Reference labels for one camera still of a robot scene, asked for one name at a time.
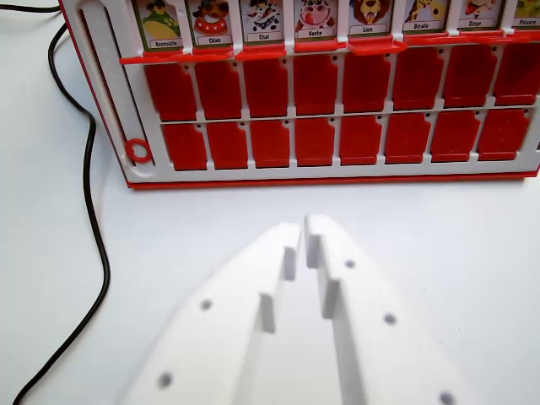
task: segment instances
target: black cable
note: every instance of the black cable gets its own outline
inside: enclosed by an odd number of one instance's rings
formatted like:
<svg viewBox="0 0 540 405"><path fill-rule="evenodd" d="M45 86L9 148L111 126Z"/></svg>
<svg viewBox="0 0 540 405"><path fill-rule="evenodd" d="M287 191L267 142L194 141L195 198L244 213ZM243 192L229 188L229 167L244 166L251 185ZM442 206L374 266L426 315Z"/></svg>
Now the black cable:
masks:
<svg viewBox="0 0 540 405"><path fill-rule="evenodd" d="M30 6L16 6L14 4L0 4L0 10L23 11L25 13L56 13L58 11L62 11L60 6L30 7Z"/></svg>
<svg viewBox="0 0 540 405"><path fill-rule="evenodd" d="M30 381L26 383L22 390L13 401L13 405L20 404L24 396L32 389L32 387L43 377L47 371L56 363L58 359L63 355L63 353L69 348L69 346L75 341L77 336L83 331L86 325L92 319L92 316L100 308L103 299L107 294L109 289L109 282L111 281L111 268L109 266L109 258L107 257L107 252L103 239L101 238L100 227L98 225L98 220L95 217L94 204L92 203L92 193L90 190L90 161L92 160L92 147L94 146L95 139L95 119L89 111L85 110L66 90L62 81L58 77L57 68L54 63L54 51L57 46L58 41L66 32L67 26L64 24L61 29L58 30L57 34L52 38L51 44L49 45L49 68L51 69L52 77L57 83L60 92L67 98L67 100L73 104L73 106L85 114L90 123L90 128L88 130L88 138L86 140L86 148L84 150L84 162L83 162L83 191L84 191L84 201L86 202L86 210L88 211L88 216L90 224L92 225L92 232L94 233L95 244L98 247L98 252L100 253L101 264L103 266L103 284L101 285L101 291L95 300L92 307L89 309L88 313L84 316L83 320L77 325L75 330L69 335L62 346L57 349L56 352L46 361L46 363L41 367L41 369L32 377Z"/></svg>

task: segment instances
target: character card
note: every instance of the character card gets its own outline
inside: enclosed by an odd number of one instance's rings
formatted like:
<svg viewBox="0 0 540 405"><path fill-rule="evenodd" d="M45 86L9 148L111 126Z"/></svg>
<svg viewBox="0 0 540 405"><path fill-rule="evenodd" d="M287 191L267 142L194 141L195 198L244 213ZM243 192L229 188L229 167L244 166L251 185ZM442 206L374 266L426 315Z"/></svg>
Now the character card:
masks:
<svg viewBox="0 0 540 405"><path fill-rule="evenodd" d="M294 21L294 37L298 40L334 39L338 26L338 0L294 0Z"/></svg>
<svg viewBox="0 0 540 405"><path fill-rule="evenodd" d="M540 28L540 0L518 0L512 23L514 28Z"/></svg>
<svg viewBox="0 0 540 405"><path fill-rule="evenodd" d="M246 44L284 40L283 1L240 0L242 29Z"/></svg>
<svg viewBox="0 0 540 405"><path fill-rule="evenodd" d="M407 0L403 32L443 31L448 3L448 0Z"/></svg>
<svg viewBox="0 0 540 405"><path fill-rule="evenodd" d="M145 51L174 51L182 47L174 7L163 0L132 0Z"/></svg>
<svg viewBox="0 0 540 405"><path fill-rule="evenodd" d="M384 35L390 32L393 0L350 0L348 5L349 36Z"/></svg>
<svg viewBox="0 0 540 405"><path fill-rule="evenodd" d="M193 46L227 46L232 43L227 0L186 0Z"/></svg>
<svg viewBox="0 0 540 405"><path fill-rule="evenodd" d="M465 0L457 22L460 30L492 30L499 27L504 0Z"/></svg>

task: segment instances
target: white table surface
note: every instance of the white table surface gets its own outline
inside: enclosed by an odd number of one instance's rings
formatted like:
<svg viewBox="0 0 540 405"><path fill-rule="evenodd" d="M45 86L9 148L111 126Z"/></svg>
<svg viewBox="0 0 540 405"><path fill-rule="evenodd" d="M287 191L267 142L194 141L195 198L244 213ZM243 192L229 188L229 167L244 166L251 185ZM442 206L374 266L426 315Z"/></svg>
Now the white table surface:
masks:
<svg viewBox="0 0 540 405"><path fill-rule="evenodd" d="M82 193L88 123L46 63L61 24L59 15L0 12L1 404L73 330L101 284ZM70 40L57 66L96 111ZM27 403L113 403L171 310L213 267L306 213L350 231L486 404L540 401L539 179L133 192L101 123L92 165L111 289ZM284 291L278 333L265 339L256 393L260 404L339 403L332 329L303 262Z"/></svg>

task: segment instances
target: white 3d-printed part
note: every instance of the white 3d-printed part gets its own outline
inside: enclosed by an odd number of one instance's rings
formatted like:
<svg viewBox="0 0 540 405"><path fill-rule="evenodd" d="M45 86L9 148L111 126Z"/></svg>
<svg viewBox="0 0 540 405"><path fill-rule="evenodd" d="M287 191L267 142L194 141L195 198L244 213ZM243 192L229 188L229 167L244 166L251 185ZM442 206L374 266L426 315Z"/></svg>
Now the white 3d-printed part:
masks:
<svg viewBox="0 0 540 405"><path fill-rule="evenodd" d="M307 217L305 242L322 315L332 320L343 405L481 403L338 224Z"/></svg>
<svg viewBox="0 0 540 405"><path fill-rule="evenodd" d="M279 224L240 252L174 314L122 404L247 403L262 332L295 276L297 224Z"/></svg>

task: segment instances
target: red ring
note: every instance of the red ring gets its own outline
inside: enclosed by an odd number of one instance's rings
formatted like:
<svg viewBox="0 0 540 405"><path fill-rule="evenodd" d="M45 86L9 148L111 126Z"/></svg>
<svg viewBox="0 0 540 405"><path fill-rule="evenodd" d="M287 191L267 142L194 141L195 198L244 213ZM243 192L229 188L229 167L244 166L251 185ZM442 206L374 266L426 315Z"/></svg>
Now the red ring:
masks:
<svg viewBox="0 0 540 405"><path fill-rule="evenodd" d="M135 154L135 145L142 146L146 150L146 156L140 157ZM127 157L137 163L148 163L152 160L152 152L150 152L149 143L142 139L130 139L126 142Z"/></svg>

